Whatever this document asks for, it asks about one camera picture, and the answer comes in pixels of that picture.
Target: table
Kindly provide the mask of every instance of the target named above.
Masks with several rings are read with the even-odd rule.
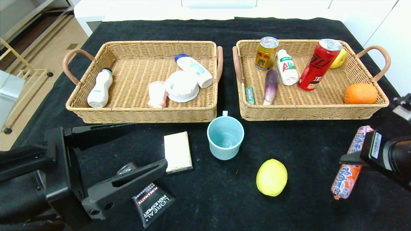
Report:
[[[388,137],[411,134],[411,125],[391,112],[393,105],[368,120],[248,122],[240,118],[231,48],[240,39],[264,36],[334,38],[346,41],[356,53],[362,50],[343,23],[323,18],[103,22],[82,47],[92,55],[103,43],[120,40],[211,40],[222,46],[218,114],[228,110],[244,126],[245,138],[236,157],[220,161],[208,149],[207,123],[139,124],[127,136],[77,152],[84,186],[113,176],[128,162],[142,166],[162,159],[163,136],[187,131],[194,169],[157,181],[176,201],[147,230],[409,230],[411,194],[369,167],[363,168],[349,199],[336,201],[330,192],[339,157],[360,126],[371,125]],[[368,55],[361,59],[372,75],[379,72]],[[80,78],[89,64],[77,55],[69,68]],[[389,99],[397,95],[385,77],[379,84]],[[46,129],[85,125],[65,109],[73,89],[62,74],[14,148],[40,142]],[[277,197],[261,194],[255,184],[260,165],[270,158],[281,161],[288,171],[287,185]],[[118,209],[115,215],[95,220],[83,230],[144,230],[131,202],[114,209]]]

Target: blue cap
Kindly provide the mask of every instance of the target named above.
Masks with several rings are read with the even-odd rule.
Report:
[[[189,55],[186,55],[184,53],[178,54],[174,57],[174,60],[177,62],[177,59],[182,58],[182,57],[190,57]]]

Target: white plastic bottle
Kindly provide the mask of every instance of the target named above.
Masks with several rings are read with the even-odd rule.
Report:
[[[178,54],[174,60],[183,71],[194,74],[197,77],[197,84],[201,88],[206,88],[212,84],[212,75],[195,59],[182,53]]]
[[[298,81],[298,72],[294,61],[284,49],[277,53],[277,66],[284,85],[293,85]]]
[[[109,100],[109,87],[112,82],[111,70],[106,67],[103,68],[96,77],[96,85],[88,94],[87,103],[90,107],[102,108],[107,104]]]

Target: purple radish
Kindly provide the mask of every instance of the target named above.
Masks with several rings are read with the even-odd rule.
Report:
[[[267,72],[263,105],[272,105],[272,102],[274,102],[275,95],[278,91],[278,76],[278,72],[274,69],[270,69]]]

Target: brown leather handle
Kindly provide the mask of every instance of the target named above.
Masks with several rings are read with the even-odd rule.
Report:
[[[378,73],[376,76],[374,76],[375,81],[378,81],[388,71],[388,68],[390,68],[390,66],[391,66],[391,57],[390,57],[390,54],[388,54],[387,50],[384,49],[382,46],[369,46],[369,47],[365,48],[363,51],[361,51],[360,53],[356,54],[356,56],[358,58],[360,58],[361,56],[365,55],[368,51],[370,51],[372,49],[379,50],[381,52],[381,54],[384,56],[385,60],[386,60],[386,64],[385,64],[384,68],[380,71],[380,73]]]
[[[80,85],[80,81],[78,79],[76,79],[76,77],[74,77],[74,75],[69,71],[69,61],[70,59],[73,57],[73,55],[75,55],[76,53],[81,53],[84,54],[85,56],[87,56],[91,61],[96,60],[94,58],[94,56],[92,56],[91,54],[89,54],[87,51],[82,50],[82,49],[74,49],[69,51],[66,56],[64,56],[63,58],[63,71],[64,73],[67,75],[67,77],[69,77],[69,79],[76,85]]]
[[[237,80],[240,84],[244,83],[244,78],[242,76],[240,59],[238,57],[238,51],[237,51],[236,46],[233,46],[233,60],[234,60],[234,69],[236,70]]]
[[[217,47],[217,78],[215,82],[218,83],[221,79],[221,74],[223,73],[223,48],[221,46]]]

